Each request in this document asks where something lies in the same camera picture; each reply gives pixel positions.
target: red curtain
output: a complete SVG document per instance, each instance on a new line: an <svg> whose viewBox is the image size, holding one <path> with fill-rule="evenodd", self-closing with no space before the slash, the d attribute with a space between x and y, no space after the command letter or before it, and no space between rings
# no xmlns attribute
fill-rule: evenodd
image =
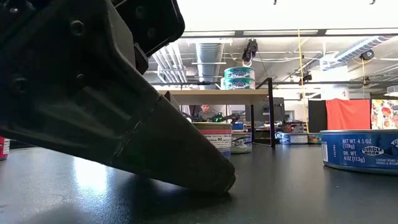
<svg viewBox="0 0 398 224"><path fill-rule="evenodd" d="M326 100L328 130L371 129L369 100Z"/></svg>

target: wooden shelf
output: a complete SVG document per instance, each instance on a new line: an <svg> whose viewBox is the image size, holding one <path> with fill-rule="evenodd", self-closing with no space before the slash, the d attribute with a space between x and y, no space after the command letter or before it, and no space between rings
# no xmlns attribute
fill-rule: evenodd
<svg viewBox="0 0 398 224"><path fill-rule="evenodd" d="M169 90L180 105L255 105L266 100L267 90Z"/></svg>

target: red can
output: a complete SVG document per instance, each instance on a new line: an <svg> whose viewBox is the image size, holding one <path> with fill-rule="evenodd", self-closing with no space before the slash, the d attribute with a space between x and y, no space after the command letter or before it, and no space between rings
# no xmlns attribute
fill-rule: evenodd
<svg viewBox="0 0 398 224"><path fill-rule="evenodd" d="M5 160L10 152L10 139L0 137L0 161Z"/></svg>

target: black table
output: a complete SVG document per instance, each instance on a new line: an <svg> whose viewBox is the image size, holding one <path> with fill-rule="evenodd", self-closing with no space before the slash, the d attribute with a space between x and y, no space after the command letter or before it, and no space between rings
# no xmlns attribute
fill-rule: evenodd
<svg viewBox="0 0 398 224"><path fill-rule="evenodd" d="M47 149L0 162L0 223L397 223L398 178L329 169L319 146L255 146L210 197Z"/></svg>

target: person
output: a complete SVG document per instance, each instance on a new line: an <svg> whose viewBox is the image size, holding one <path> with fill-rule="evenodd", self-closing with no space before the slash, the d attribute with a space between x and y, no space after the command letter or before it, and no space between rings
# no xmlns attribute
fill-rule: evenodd
<svg viewBox="0 0 398 224"><path fill-rule="evenodd" d="M204 120L208 120L216 116L216 113L210 111L210 105L201 105L201 112L199 112L199 116L201 116Z"/></svg>

